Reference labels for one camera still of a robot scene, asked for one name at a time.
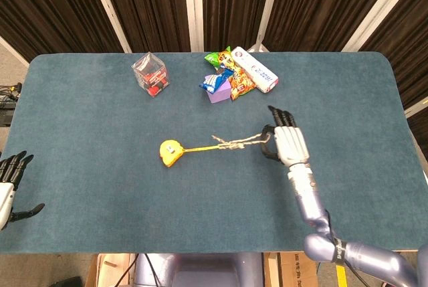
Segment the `clear plastic box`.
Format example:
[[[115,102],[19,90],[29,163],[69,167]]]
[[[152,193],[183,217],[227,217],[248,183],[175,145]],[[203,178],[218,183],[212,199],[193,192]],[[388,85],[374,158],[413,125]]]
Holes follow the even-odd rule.
[[[162,67],[167,68],[161,59],[150,52],[132,64],[136,81],[142,89],[144,89],[142,77],[146,74],[154,73]]]

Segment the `brown cardboard box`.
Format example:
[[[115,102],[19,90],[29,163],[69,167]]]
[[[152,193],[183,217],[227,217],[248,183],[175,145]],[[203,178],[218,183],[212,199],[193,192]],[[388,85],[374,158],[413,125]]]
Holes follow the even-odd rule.
[[[95,254],[84,287],[132,287],[136,254]]]
[[[303,252],[265,252],[264,287],[318,287],[316,262]]]

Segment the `blue carpet table cover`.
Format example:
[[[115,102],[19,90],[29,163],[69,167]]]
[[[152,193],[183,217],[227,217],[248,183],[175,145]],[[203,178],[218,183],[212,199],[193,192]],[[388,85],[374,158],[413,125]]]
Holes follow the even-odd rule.
[[[301,250],[302,221],[285,166],[257,145],[183,155],[159,147],[246,138],[270,106],[301,128],[320,199],[339,237],[392,250],[428,242],[428,184],[391,65],[377,52],[283,52],[257,59],[279,78],[212,104],[203,54],[161,54],[170,84],[136,82],[138,54],[51,54],[29,66],[3,156],[33,155],[14,208],[36,216],[0,231],[0,254]]]

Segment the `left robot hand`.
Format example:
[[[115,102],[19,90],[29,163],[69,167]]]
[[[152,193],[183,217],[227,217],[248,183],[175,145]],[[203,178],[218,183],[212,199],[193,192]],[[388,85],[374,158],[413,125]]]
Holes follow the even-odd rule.
[[[27,151],[21,151],[0,161],[0,231],[4,230],[9,223],[37,215],[45,207],[44,203],[40,203],[29,211],[13,211],[15,194],[26,166],[32,159],[33,155],[27,155]]]

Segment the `dark brown curtain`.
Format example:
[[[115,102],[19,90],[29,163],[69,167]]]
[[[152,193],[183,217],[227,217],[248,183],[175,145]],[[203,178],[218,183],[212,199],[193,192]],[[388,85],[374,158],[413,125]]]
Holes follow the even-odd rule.
[[[111,0],[132,52],[190,50],[186,0]],[[376,0],[275,0],[262,44],[340,51]],[[255,44],[265,0],[203,0],[204,50]],[[0,37],[26,61],[123,52],[100,0],[0,0]],[[361,47],[390,61],[408,108],[428,96],[428,0],[398,0]]]

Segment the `yellow tape measure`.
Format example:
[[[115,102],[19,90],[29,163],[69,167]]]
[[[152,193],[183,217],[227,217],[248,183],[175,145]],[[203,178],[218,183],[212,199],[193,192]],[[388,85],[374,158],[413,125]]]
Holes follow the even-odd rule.
[[[172,167],[185,153],[220,149],[219,145],[186,149],[177,140],[165,140],[159,149],[160,158],[166,167]]]

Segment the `red and black capsules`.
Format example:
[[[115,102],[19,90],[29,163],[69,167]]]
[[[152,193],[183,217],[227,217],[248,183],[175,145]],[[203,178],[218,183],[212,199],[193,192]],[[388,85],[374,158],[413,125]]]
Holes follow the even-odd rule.
[[[143,88],[152,97],[155,97],[165,87],[169,85],[168,72],[165,67],[154,73],[146,74],[142,77]]]

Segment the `orange and green snack bag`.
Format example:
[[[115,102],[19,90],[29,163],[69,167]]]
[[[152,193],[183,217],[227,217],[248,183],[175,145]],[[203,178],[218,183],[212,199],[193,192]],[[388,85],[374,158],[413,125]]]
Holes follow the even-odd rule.
[[[231,49],[228,46],[222,52],[211,52],[205,56],[205,60],[214,68],[215,73],[219,68],[228,68],[233,70],[233,75],[229,77],[231,84],[231,100],[237,100],[240,96],[247,94],[255,88],[255,83],[247,76],[231,56]]]

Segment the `purple foam cube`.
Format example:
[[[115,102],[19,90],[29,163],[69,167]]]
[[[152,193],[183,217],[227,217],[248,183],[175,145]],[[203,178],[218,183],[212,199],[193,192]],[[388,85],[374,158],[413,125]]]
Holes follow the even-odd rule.
[[[212,104],[229,100],[231,98],[231,84],[229,80],[224,81],[224,83],[216,90],[214,93],[206,91],[209,101]]]

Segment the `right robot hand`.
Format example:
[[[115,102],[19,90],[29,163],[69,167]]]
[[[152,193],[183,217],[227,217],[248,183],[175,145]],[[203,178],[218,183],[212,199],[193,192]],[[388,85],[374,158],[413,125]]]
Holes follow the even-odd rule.
[[[267,159],[281,162],[287,167],[299,163],[306,164],[310,158],[304,136],[298,128],[293,115],[271,105],[268,109],[273,115],[275,126],[265,125],[261,133],[261,151]],[[277,152],[268,149],[268,138],[275,140]]]

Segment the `white frame post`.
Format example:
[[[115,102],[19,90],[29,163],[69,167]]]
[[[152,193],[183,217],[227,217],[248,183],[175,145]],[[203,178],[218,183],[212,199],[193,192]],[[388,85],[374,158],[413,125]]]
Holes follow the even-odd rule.
[[[410,118],[426,108],[428,108],[428,96],[405,109],[405,116],[406,118]]]
[[[119,21],[119,18],[116,14],[115,8],[113,6],[113,3],[111,0],[100,0],[102,3],[102,6],[108,16],[108,19],[110,21],[110,24],[114,30],[114,33],[116,34],[116,37],[118,38],[118,41],[120,42],[120,45],[124,51],[124,53],[132,53],[131,46],[125,36],[124,30],[122,28],[122,25]]]
[[[342,52],[357,52],[397,2],[398,0],[376,0],[342,48]]]
[[[265,5],[263,8],[263,13],[262,13],[258,33],[257,33],[257,39],[253,47],[254,50],[257,52],[263,52],[265,49],[265,47],[262,46],[262,42],[268,27],[274,1],[275,0],[265,0]]]
[[[192,52],[204,51],[203,0],[186,0]]]

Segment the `blue snack bag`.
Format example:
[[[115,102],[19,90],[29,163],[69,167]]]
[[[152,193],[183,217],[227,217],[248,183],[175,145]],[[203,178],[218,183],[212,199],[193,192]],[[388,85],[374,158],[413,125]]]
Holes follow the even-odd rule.
[[[210,94],[214,94],[224,83],[233,75],[233,70],[228,68],[219,68],[215,74],[205,77],[199,87]]]

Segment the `white toothpaste box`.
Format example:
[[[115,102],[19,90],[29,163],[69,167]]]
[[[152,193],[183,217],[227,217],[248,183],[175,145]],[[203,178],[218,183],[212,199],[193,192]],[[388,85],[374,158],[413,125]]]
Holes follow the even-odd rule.
[[[231,56],[261,92],[268,93],[278,84],[279,78],[242,47],[235,47]]]

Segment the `silver-blue robot torso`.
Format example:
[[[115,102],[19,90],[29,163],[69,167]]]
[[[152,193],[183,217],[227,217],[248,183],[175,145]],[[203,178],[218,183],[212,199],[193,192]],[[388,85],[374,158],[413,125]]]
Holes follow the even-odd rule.
[[[141,254],[134,287],[264,287],[262,254]]]

